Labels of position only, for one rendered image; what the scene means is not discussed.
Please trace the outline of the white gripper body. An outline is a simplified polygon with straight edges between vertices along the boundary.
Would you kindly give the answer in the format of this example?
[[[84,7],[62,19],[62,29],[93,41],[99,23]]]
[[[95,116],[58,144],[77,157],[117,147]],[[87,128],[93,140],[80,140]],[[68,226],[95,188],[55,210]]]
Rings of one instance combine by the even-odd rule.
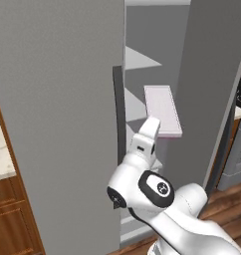
[[[140,127],[138,134],[144,139],[156,140],[160,128],[160,120],[154,117],[148,117]]]

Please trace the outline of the pale pink ice cube tray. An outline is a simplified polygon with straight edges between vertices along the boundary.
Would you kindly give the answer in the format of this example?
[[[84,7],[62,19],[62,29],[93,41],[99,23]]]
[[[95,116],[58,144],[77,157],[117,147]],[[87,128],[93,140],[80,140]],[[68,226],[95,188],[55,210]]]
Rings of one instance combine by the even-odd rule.
[[[158,136],[162,138],[182,137],[182,128],[170,86],[144,86],[146,112],[160,120]]]

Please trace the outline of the wide grey fridge door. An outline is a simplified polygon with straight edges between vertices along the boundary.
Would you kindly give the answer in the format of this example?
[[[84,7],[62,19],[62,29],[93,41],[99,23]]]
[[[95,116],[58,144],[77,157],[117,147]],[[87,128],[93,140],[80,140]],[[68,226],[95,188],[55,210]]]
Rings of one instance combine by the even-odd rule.
[[[123,0],[0,0],[0,109],[46,255],[108,255]]]

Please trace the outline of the white fridge shelf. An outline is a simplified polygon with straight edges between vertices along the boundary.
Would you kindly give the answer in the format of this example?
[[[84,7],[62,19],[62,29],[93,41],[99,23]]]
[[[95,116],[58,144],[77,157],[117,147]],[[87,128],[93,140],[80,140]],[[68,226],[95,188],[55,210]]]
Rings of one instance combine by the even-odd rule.
[[[144,119],[146,117],[145,104],[128,89],[124,89],[125,120],[127,122]]]
[[[124,68],[126,70],[158,67],[160,63],[130,48],[125,48]]]

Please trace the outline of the grey stove with black hob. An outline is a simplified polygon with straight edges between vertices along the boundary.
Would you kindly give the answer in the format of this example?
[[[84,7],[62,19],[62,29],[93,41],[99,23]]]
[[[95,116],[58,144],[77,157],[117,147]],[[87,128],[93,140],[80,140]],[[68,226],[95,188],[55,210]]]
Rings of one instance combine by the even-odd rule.
[[[241,79],[237,89],[236,106],[241,108]],[[240,183],[241,183],[241,119],[217,188],[223,191],[228,189],[232,185],[237,185]]]

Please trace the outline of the grey fridge body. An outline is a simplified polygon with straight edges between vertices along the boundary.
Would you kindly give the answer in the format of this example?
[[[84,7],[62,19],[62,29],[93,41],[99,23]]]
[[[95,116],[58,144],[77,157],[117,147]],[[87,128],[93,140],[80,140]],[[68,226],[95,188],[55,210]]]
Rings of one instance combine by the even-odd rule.
[[[191,0],[126,0],[125,47],[160,63],[158,67],[126,70],[123,85],[145,104],[144,86],[167,85],[177,91],[183,44]],[[146,120],[125,121],[131,140]]]

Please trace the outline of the wooden cupboard run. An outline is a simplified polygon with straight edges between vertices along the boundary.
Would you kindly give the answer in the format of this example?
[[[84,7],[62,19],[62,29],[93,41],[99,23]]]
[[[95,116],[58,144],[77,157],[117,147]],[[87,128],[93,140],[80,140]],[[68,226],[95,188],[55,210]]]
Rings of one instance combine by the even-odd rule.
[[[0,255],[46,255],[1,111]]]

